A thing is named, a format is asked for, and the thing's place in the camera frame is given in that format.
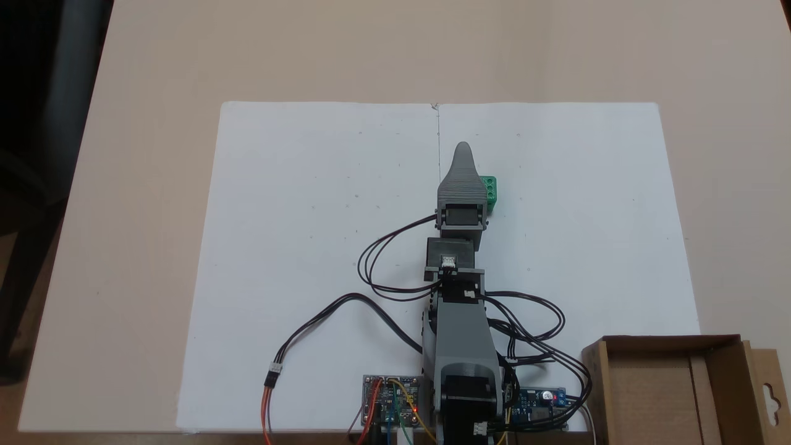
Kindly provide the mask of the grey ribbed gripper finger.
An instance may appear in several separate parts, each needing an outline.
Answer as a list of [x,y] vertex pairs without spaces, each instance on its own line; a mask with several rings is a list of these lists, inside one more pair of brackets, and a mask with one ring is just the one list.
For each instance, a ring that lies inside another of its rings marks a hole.
[[438,187],[438,206],[487,205],[487,188],[478,175],[472,148],[458,143],[452,162]]

